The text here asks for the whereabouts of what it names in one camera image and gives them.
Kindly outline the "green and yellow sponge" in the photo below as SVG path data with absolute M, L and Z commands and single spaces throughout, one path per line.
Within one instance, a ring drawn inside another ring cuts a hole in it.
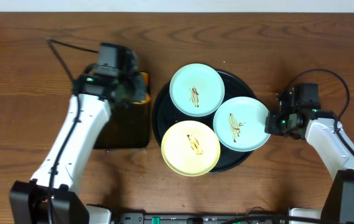
M 138 105 L 148 104 L 150 102 L 150 87 L 149 74 L 146 72 L 136 72 L 133 78 L 133 85 L 135 93 L 133 96 L 133 103 Z

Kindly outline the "mint green plate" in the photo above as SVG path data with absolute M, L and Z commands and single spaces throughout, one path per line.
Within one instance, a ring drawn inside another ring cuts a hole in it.
M 260 101 L 247 96 L 226 100 L 213 118 L 213 130 L 228 149 L 249 152 L 260 148 L 270 138 L 266 133 L 269 110 Z
M 218 109 L 225 96 L 225 86 L 214 68 L 192 63 L 174 73 L 169 94 L 179 111 L 189 116 L 201 117 Z

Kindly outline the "mint green plate top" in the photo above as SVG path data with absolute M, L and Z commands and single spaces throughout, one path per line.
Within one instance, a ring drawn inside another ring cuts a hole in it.
M 192 63 L 174 73 L 169 94 L 179 111 L 189 116 L 201 117 L 218 109 L 225 96 L 225 86 L 214 68 Z

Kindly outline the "yellow plate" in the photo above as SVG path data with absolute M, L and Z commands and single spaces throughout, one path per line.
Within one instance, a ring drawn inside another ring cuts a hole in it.
M 172 125 L 161 141 L 165 163 L 176 173 L 196 177 L 210 172 L 218 163 L 221 146 L 215 132 L 198 121 Z

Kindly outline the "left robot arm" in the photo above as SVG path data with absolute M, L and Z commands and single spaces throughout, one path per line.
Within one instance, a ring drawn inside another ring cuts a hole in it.
M 110 209 L 79 199 L 81 180 L 111 119 L 113 101 L 144 105 L 150 99 L 149 84 L 146 72 L 130 77 L 83 73 L 72 82 L 67 117 L 50 152 L 30 181 L 15 181 L 9 192 L 14 223 L 111 223 Z

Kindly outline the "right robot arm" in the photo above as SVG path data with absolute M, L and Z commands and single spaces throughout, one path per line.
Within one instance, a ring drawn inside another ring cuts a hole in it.
M 306 223 L 312 218 L 324 223 L 354 223 L 354 143 L 337 121 L 335 113 L 318 109 L 284 113 L 270 111 L 265 132 L 307 141 L 333 180 L 321 209 L 292 208 L 289 210 L 290 222 Z

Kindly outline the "black rectangular water tray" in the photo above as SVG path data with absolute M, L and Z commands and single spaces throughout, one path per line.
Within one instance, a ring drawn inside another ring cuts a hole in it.
M 101 130 L 95 149 L 144 148 L 149 144 L 150 104 L 111 106 L 110 120 Z

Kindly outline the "round black tray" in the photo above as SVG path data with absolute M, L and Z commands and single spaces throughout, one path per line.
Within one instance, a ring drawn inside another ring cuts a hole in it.
M 242 79 L 224 70 L 218 70 L 217 72 L 224 82 L 225 101 L 237 96 L 247 96 L 254 99 L 256 98 L 256 95 L 252 89 Z M 184 114 L 173 104 L 169 93 L 169 87 L 170 84 L 167 83 L 159 92 L 152 111 L 152 129 L 158 144 L 162 142 L 162 138 L 164 137 L 165 132 L 171 126 L 181 121 L 198 121 L 207 125 L 209 128 L 213 128 L 213 119 L 215 116 L 214 113 L 202 117 L 193 117 Z M 251 151 L 238 152 L 221 144 L 220 158 L 215 167 L 210 172 L 217 173 L 230 170 L 240 165 L 251 154 Z

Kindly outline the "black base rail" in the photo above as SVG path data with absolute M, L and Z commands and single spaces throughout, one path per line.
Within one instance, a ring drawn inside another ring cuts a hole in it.
M 241 217 L 266 215 L 265 213 L 250 213 L 249 215 L 198 215 L 198 214 L 143 214 L 138 212 L 119 213 L 112 215 L 111 224 L 220 224 Z

